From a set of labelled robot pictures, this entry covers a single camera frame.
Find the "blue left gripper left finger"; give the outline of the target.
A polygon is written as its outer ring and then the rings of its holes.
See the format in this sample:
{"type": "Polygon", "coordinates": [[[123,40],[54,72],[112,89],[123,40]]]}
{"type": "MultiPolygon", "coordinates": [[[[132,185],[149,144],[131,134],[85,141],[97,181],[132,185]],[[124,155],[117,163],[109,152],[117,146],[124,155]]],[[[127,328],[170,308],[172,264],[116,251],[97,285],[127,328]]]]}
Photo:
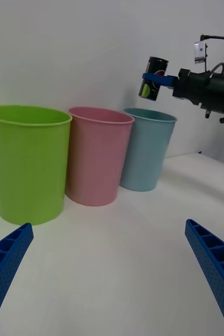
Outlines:
{"type": "Polygon", "coordinates": [[[32,225],[25,223],[0,240],[0,308],[33,238],[32,225]]]}

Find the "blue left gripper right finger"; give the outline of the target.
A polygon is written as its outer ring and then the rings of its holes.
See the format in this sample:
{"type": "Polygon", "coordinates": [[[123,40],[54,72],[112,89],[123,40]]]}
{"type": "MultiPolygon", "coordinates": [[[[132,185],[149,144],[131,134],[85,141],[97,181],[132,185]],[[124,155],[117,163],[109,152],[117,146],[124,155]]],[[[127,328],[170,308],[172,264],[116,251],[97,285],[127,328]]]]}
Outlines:
{"type": "Polygon", "coordinates": [[[224,317],[224,241],[192,219],[186,220],[185,236],[224,317]]]}

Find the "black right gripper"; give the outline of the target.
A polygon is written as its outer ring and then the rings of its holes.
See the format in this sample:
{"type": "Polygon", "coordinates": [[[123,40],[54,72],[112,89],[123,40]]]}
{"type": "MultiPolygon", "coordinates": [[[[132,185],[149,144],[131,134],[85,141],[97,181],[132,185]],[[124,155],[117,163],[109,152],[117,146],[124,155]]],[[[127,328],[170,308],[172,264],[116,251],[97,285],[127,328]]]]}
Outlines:
{"type": "Polygon", "coordinates": [[[142,78],[160,86],[173,87],[173,97],[188,100],[195,106],[201,104],[201,109],[210,111],[211,109],[207,106],[204,97],[210,76],[209,70],[195,73],[181,68],[178,77],[143,73],[142,78]]]}

